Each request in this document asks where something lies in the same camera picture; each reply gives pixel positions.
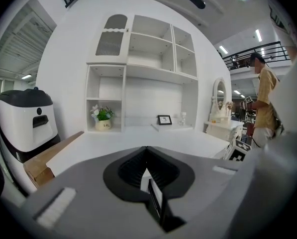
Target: potted plant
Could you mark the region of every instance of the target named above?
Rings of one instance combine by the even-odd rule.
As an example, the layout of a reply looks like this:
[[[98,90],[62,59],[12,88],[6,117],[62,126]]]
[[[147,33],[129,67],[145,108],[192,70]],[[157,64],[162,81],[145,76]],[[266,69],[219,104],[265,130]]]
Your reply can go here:
[[[114,112],[111,108],[98,107],[98,105],[92,107],[91,116],[95,120],[95,129],[98,131],[108,130],[112,127],[110,119],[113,117]]]

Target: glass cabinet door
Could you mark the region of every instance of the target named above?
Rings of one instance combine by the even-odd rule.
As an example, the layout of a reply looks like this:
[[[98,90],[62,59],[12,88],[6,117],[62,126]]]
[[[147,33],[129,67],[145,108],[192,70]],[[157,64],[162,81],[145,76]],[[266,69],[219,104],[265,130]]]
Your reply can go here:
[[[115,14],[108,17],[97,41],[94,38],[88,64],[118,63],[126,64],[133,17]]]

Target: white shelving unit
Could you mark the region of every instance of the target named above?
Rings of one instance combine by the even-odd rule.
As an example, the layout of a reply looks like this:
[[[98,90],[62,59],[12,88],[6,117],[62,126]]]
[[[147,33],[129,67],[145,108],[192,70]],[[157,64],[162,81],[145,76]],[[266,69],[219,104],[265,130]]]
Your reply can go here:
[[[132,33],[127,63],[174,71],[173,43],[155,36]]]
[[[176,72],[182,72],[197,77],[192,36],[174,27],[174,41],[176,44]]]
[[[105,133],[123,132],[125,126],[134,125],[152,125],[157,131],[193,129],[198,79],[191,35],[140,15],[108,15],[106,20],[88,60],[86,131],[96,132],[90,113],[95,105],[115,112],[113,127]],[[156,125],[157,115],[175,119],[180,112],[187,113],[186,126]]]
[[[98,105],[113,109],[115,115],[112,128],[107,132],[122,132],[124,114],[122,113],[123,91],[125,88],[125,66],[94,65],[88,67],[85,89],[85,111],[87,131],[95,131],[95,120],[91,117],[91,109]]]

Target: man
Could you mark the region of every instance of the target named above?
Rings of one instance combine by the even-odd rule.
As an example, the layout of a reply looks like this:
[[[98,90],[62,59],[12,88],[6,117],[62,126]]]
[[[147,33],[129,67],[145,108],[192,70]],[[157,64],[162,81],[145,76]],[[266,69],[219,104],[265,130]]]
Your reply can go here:
[[[278,84],[279,80],[259,53],[251,54],[250,67],[255,74],[259,74],[260,80],[257,100],[247,105],[248,109],[257,109],[251,143],[251,147],[255,148],[263,147],[272,138],[277,128],[277,121],[273,115],[273,107],[268,95]]]

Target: black and white appliance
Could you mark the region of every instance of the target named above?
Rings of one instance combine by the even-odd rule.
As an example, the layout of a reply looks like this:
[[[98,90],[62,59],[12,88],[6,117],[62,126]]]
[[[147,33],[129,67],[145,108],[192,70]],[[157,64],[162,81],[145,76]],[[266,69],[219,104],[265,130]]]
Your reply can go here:
[[[23,163],[60,142],[53,103],[42,90],[10,90],[0,94],[0,152],[15,183],[36,190]]]

